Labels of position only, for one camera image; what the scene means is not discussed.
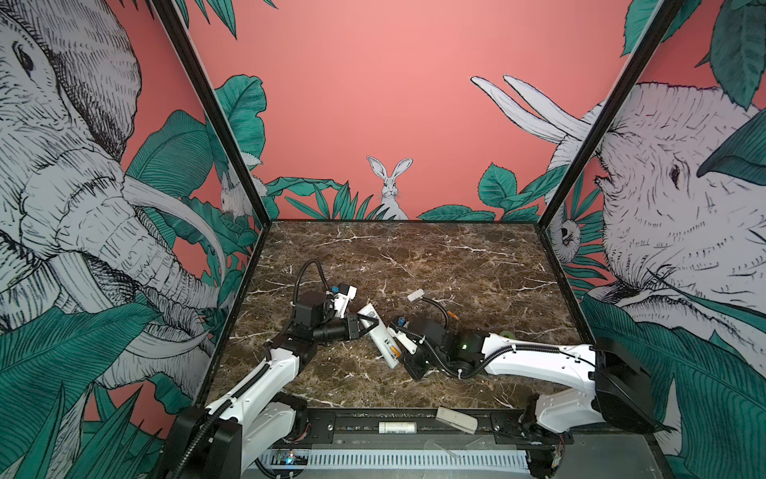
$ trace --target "white connector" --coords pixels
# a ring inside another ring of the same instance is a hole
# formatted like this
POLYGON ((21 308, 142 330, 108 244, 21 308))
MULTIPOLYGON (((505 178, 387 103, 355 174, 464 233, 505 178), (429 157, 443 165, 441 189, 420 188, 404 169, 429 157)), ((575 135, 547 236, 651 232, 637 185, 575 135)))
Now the white connector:
POLYGON ((426 294, 426 292, 423 291, 422 289, 420 289, 420 290, 417 290, 417 291, 415 291, 413 293, 408 294, 407 295, 407 299, 409 299, 410 302, 417 301, 417 300, 421 299, 423 296, 425 296, 425 294, 426 294))

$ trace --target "elephant eye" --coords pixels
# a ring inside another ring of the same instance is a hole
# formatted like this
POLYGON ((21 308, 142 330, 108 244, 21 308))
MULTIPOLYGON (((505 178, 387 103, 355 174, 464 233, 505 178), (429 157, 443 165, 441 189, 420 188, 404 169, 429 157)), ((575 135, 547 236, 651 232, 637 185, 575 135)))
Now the elephant eye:
POLYGON ((13 53, 16 54, 16 58, 18 59, 18 63, 21 64, 21 67, 27 72, 27 76, 31 77, 31 72, 34 70, 34 62, 29 55, 27 55, 27 52, 24 51, 24 46, 17 41, 14 41, 12 47, 13 53))
POLYGON ((678 165, 673 165, 673 167, 670 169, 670 179, 673 181, 676 189, 678 189, 679 176, 681 176, 681 168, 679 168, 678 165))

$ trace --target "pink wall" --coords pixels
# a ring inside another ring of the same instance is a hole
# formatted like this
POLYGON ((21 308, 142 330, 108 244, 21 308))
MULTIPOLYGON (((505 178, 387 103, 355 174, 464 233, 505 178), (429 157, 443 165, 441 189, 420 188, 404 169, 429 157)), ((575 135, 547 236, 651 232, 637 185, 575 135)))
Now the pink wall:
MULTIPOLYGON (((389 172, 411 157, 397 184, 413 219, 445 204, 491 209, 476 186, 492 162, 513 171, 519 189, 545 172, 555 146, 513 125, 470 78, 510 92, 510 74, 582 116, 624 65, 630 2, 326 0, 276 10, 234 0, 236 38, 188 3, 213 86, 236 74, 264 82, 267 141, 255 176, 349 180, 364 198, 382 187, 366 156, 389 172)), ((280 218, 305 217, 277 204, 280 218)))

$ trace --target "slotted vent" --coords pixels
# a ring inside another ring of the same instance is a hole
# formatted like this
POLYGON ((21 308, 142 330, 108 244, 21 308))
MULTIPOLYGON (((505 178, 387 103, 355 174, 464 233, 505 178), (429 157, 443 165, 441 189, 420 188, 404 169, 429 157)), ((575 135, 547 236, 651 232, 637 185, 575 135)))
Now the slotted vent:
MULTIPOLYGON (((275 455, 269 450, 260 461, 273 469, 275 455)), ((461 469, 526 472, 529 467, 524 451, 423 451, 402 449, 314 449, 309 455, 310 469, 461 469)))

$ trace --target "elephant ear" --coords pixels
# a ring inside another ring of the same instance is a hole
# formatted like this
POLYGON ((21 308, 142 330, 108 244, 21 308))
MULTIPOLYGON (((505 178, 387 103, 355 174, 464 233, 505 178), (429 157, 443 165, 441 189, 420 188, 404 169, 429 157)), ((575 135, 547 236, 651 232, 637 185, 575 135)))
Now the elephant ear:
POLYGON ((121 158, 133 134, 141 72, 127 33, 106 2, 0 0, 0 10, 43 49, 93 138, 121 158))

